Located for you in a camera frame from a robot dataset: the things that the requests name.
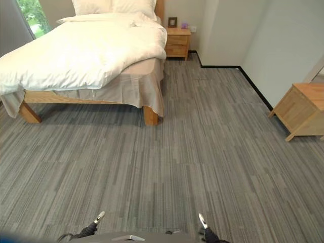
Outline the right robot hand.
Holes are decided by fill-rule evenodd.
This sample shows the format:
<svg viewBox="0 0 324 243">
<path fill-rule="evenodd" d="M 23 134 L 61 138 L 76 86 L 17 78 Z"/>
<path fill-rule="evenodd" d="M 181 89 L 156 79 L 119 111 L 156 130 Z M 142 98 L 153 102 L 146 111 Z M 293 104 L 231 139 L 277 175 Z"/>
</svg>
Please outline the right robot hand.
<svg viewBox="0 0 324 243">
<path fill-rule="evenodd" d="M 220 239 L 218 235 L 213 232 L 213 230 L 206 223 L 201 213 L 198 214 L 198 217 L 204 229 L 205 239 L 207 243 L 228 242 L 226 240 Z"/>
</svg>

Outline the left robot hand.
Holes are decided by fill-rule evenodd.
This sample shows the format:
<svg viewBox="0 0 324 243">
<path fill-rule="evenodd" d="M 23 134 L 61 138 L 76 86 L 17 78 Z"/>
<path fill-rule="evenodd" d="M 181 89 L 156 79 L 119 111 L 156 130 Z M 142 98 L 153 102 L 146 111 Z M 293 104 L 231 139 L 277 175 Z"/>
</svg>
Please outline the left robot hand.
<svg viewBox="0 0 324 243">
<path fill-rule="evenodd" d="M 104 216 L 105 216 L 105 211 L 100 212 L 99 215 L 96 217 L 96 219 L 92 223 L 90 223 L 88 226 L 83 228 L 80 233 L 78 233 L 78 234 L 72 234 L 72 233 L 63 234 L 57 239 L 57 242 L 61 242 L 63 239 L 65 239 L 68 236 L 69 236 L 69 241 L 71 241 L 72 239 L 78 239 L 78 238 L 83 238 L 83 237 L 94 235 L 95 232 L 98 230 L 97 226 L 98 226 L 99 222 L 104 218 Z"/>
</svg>

